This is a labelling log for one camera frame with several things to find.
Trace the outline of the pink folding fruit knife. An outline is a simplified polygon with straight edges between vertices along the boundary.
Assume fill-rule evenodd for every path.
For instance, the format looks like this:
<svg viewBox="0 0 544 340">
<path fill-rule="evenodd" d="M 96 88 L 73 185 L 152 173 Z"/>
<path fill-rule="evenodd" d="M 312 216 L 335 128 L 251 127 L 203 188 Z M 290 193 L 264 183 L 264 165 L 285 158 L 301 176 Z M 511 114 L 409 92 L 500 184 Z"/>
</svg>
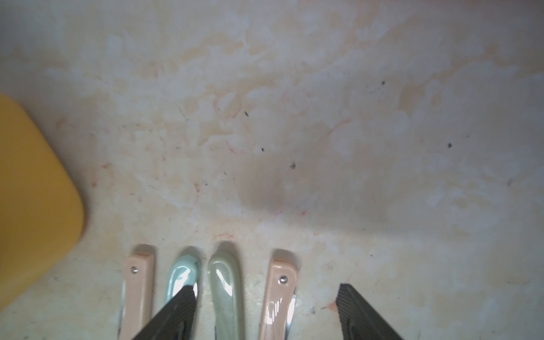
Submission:
<svg viewBox="0 0 544 340">
<path fill-rule="evenodd" d="M 137 252 L 123 267 L 118 339 L 133 339 L 151 320 L 154 255 Z"/>
</svg>

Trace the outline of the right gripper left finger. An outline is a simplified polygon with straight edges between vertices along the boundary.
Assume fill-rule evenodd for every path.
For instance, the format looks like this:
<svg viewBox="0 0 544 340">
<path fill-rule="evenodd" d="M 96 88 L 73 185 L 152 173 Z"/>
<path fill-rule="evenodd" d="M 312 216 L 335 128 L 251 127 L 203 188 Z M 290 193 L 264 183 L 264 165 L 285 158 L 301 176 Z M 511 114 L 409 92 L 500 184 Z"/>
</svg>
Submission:
<svg viewBox="0 0 544 340">
<path fill-rule="evenodd" d="M 191 339 L 196 307 L 194 287 L 184 286 L 133 339 Z"/>
</svg>

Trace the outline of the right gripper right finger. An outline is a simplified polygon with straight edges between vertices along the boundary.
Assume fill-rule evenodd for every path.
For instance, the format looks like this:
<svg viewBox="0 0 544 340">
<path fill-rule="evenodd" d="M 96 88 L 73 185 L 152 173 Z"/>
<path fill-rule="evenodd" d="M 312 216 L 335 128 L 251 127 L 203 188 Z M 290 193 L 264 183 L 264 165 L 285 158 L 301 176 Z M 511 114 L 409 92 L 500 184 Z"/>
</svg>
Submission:
<svg viewBox="0 0 544 340">
<path fill-rule="evenodd" d="M 336 305 L 344 340 L 402 340 L 402 337 L 351 284 L 340 284 Z"/>
</svg>

